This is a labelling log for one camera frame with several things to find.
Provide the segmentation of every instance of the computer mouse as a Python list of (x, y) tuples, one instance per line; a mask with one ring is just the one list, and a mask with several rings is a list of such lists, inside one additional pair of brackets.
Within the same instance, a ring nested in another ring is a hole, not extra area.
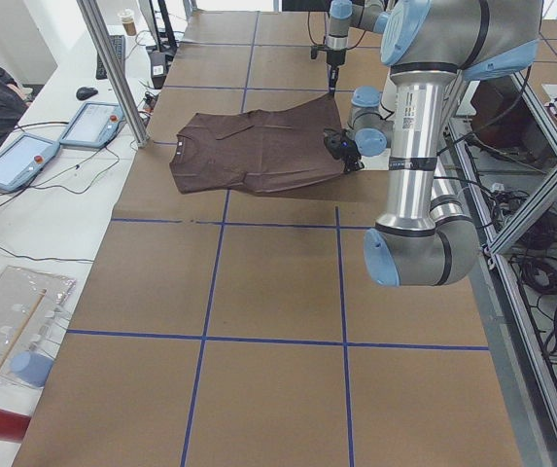
[(96, 88), (87, 88), (85, 86), (82, 86), (77, 90), (77, 92), (75, 92), (75, 97), (77, 97), (79, 100), (86, 100), (89, 97), (93, 97), (97, 93), (98, 90)]

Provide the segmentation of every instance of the wooden stick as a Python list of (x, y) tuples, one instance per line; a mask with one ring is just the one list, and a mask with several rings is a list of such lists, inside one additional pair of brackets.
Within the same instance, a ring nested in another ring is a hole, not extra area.
[(36, 299), (36, 303), (34, 303), (32, 308), (29, 310), (29, 313), (27, 313), (27, 317), (23, 320), (20, 327), (15, 332), (15, 335), (13, 336), (13, 339), (8, 344), (8, 348), (6, 349), (6, 351), (4, 352), (2, 357), (0, 358), (0, 370), (4, 366), (4, 363), (6, 362), (6, 359), (8, 359), (8, 356), (10, 355), (10, 352), (13, 350), (13, 347), (15, 347), (15, 344), (17, 343), (18, 338), (20, 338), (21, 334), (23, 334), (23, 331), (25, 331), (25, 327), (27, 326), (27, 323), (29, 323), (29, 320), (32, 319), (32, 316), (34, 316), (34, 313), (36, 312), (36, 310), (40, 306), (41, 302), (45, 298), (45, 295), (47, 295), (47, 289), (41, 290), (41, 293), (38, 296), (38, 299)]

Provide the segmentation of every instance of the tablet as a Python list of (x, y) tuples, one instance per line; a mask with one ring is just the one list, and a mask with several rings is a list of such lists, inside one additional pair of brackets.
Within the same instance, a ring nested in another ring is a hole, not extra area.
[(0, 152), (0, 190), (13, 192), (32, 181), (59, 148), (56, 141), (22, 134)]
[(62, 146), (101, 149), (116, 136), (122, 116), (118, 104), (84, 102), (58, 141)]

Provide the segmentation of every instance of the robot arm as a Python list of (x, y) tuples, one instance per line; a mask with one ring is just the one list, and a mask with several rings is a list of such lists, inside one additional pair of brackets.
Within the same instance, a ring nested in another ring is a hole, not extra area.
[(381, 0), (366, 0), (363, 7), (352, 5), (351, 0), (333, 0), (330, 6), (330, 23), (326, 34), (326, 63), (330, 66), (330, 95), (336, 91), (338, 67), (345, 64), (350, 27), (377, 34), (384, 32), (389, 14), (384, 12)]
[[(366, 266), (379, 284), (448, 284), (472, 268), (474, 225), (449, 184), (435, 179), (445, 89), (460, 72), (475, 81), (529, 66), (540, 17), (540, 0), (401, 0), (393, 9), (381, 50), (397, 86), (392, 136), (386, 138), (392, 141), (389, 186), (386, 207), (365, 239)], [(359, 99), (359, 92), (348, 126), (356, 139), (362, 135), (359, 150), (374, 153), (384, 128), (379, 118), (357, 122), (375, 110), (374, 99)]]

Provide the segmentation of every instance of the white desk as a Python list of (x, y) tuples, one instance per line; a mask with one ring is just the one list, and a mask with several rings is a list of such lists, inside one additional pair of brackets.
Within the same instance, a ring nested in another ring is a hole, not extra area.
[[(111, 33), (122, 33), (121, 26), (114, 26)], [(150, 36), (143, 34), (140, 42), (147, 42)], [(140, 103), (145, 87), (150, 81), (149, 59), (144, 47), (136, 45), (134, 38), (126, 38), (125, 74), (136, 102)], [(79, 109), (81, 102), (75, 91), (81, 86), (94, 87), (99, 93), (92, 101), (116, 102), (109, 80), (94, 78), (96, 51), (86, 34), (69, 54), (51, 79), (39, 93), (37, 99), (25, 113), (21, 125), (39, 122), (68, 122)], [(63, 126), (31, 127), (33, 134), (56, 139)], [(20, 131), (12, 134), (8, 141), (18, 137)], [(72, 195), (59, 188), (50, 190), (27, 190), (0, 208), (0, 245), (16, 254), (32, 257), (63, 257), (94, 259), (103, 234), (108, 226), (112, 207), (117, 201), (122, 185), (135, 156), (135, 144), (128, 126), (110, 145), (120, 161), (102, 174), (82, 195)], [(38, 176), (35, 183), (44, 181), (63, 169), (79, 164), (52, 180), (48, 185), (63, 185), (71, 190), (85, 188), (94, 176), (112, 165), (117, 157), (101, 151), (86, 163), (81, 163), (92, 155), (91, 151), (63, 149)], [(0, 203), (8, 196), (0, 197)], [(25, 267), (75, 278), (77, 285), (65, 307), (72, 311), (86, 283), (90, 264), (76, 262), (46, 261), (35, 263), (30, 260), (13, 258), (0, 251), (0, 273), (6, 266)], [(0, 408), (32, 413), (40, 391), (0, 383)], [(0, 442), (0, 467), (10, 466), (18, 450), (17, 444)]]

